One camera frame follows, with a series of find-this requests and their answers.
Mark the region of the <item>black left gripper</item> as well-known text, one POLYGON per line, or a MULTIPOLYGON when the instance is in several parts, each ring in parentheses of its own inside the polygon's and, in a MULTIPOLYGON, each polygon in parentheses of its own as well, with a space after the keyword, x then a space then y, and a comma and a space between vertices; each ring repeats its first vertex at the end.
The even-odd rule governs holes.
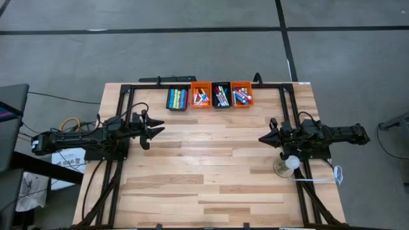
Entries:
POLYGON ((165 130, 164 127, 154 128, 164 124, 164 121, 161 120, 147 118, 146 124, 147 115, 148 114, 146 109, 143 109, 140 114, 138 114, 137 112, 133 112, 129 133, 130 138, 135 139, 136 137, 139 137, 139 144, 144 150, 148 150, 150 148, 148 139, 153 139, 156 135, 165 130))

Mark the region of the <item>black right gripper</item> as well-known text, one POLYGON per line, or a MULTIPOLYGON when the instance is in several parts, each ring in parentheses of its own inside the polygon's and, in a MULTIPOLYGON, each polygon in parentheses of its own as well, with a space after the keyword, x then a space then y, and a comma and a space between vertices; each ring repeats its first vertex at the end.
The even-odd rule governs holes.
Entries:
POLYGON ((272 118, 269 122, 271 131, 260 137, 259 142, 282 149, 280 158, 286 160, 289 156, 294 155, 302 160, 302 151, 299 148, 300 138, 297 130, 294 129, 289 122, 282 123, 282 127, 278 128, 278 122, 272 118))

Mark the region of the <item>green capped white marker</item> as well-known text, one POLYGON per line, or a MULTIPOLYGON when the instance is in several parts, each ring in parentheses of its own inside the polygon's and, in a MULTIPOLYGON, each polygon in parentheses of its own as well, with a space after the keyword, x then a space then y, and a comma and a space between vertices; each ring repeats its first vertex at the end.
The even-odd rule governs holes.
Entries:
POLYGON ((220 91, 220 93, 221 93, 221 95, 223 97, 223 101, 224 101, 225 106, 229 106, 228 99, 226 97, 226 94, 224 92, 224 88, 222 86, 219 86, 219 91, 220 91))

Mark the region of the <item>white bulb brass lamp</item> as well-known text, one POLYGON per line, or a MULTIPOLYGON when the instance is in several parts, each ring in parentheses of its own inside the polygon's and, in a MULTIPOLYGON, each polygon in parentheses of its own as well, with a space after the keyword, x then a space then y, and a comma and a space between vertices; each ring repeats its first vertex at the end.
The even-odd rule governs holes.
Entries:
POLYGON ((293 175, 295 169, 299 168, 299 166, 299 158, 291 155, 286 160, 278 158, 274 162, 274 171, 280 177, 289 178, 291 175, 293 175))

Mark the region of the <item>black power strip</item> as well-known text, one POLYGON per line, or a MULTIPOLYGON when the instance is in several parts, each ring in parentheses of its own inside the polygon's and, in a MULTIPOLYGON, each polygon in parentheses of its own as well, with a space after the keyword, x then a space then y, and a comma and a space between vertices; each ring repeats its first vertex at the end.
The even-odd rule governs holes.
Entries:
POLYGON ((150 77, 140 78, 139 82, 195 82, 197 81, 195 76, 171 76, 171 77, 150 77))

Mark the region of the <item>white printed paper sheet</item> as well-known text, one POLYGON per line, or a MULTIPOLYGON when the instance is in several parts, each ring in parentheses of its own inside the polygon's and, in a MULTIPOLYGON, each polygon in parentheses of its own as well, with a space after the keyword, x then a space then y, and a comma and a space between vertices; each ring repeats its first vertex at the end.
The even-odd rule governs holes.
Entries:
MULTIPOLYGON (((52 154, 52 163, 84 174, 87 164, 87 161, 84 159, 85 152, 82 148, 59 150, 52 154)), ((60 190, 73 185, 74 183, 51 179, 51 190, 60 190)))

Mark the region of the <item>black beam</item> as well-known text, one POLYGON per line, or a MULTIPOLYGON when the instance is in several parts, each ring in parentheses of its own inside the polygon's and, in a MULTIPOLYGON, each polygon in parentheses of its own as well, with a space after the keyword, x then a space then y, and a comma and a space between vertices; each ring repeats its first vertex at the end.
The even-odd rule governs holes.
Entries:
POLYGON ((23 169, 24 171, 47 176, 55 180, 61 180, 74 184, 81 184, 83 173, 54 165, 52 163, 30 157, 23 153, 14 152, 10 161, 10 167, 23 169))

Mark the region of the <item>black chair base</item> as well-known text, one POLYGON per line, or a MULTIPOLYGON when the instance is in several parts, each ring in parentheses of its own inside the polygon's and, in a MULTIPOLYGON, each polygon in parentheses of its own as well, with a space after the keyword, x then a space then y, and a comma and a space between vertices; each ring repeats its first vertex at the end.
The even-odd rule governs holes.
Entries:
POLYGON ((391 127, 401 127, 404 131, 409 132, 409 112, 380 123, 378 127, 382 131, 387 131, 391 127))

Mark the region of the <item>white crumpled cloth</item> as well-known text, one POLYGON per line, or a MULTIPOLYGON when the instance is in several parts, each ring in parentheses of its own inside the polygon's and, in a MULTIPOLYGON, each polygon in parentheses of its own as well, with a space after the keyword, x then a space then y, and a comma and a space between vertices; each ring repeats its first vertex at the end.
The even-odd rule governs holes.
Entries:
POLYGON ((48 184, 48 177, 24 172, 15 211, 25 212, 37 207, 43 208, 47 198, 48 184))

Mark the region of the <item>black aluminium table frame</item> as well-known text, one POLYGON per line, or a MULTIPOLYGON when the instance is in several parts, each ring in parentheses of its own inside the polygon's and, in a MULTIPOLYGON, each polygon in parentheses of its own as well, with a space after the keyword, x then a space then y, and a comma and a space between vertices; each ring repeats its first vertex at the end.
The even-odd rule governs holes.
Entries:
POLYGON ((107 119, 133 107, 164 121, 145 151, 130 142, 120 182, 95 224, 113 227, 251 227, 324 223, 300 185, 276 175, 279 150, 258 141, 271 118, 293 121, 318 111, 311 85, 253 83, 244 109, 166 109, 170 84, 108 83, 100 105, 107 119))

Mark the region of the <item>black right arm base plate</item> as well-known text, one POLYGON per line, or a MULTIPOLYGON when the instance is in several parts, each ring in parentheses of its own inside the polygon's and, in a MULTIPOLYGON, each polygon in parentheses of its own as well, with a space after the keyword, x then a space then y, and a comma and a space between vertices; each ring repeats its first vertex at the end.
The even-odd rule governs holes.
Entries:
POLYGON ((327 159, 331 157, 329 144, 317 135, 301 135, 286 141, 280 153, 282 160, 296 156, 300 161, 308 159, 327 159))

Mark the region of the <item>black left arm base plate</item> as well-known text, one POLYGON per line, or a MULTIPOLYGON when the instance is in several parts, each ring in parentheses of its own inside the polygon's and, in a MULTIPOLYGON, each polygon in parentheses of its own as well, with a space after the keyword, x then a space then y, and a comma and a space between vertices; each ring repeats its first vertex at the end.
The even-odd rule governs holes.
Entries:
POLYGON ((119 141, 111 145, 103 145, 102 147, 86 147, 84 148, 87 161, 90 160, 126 160, 128 157, 129 140, 119 141))

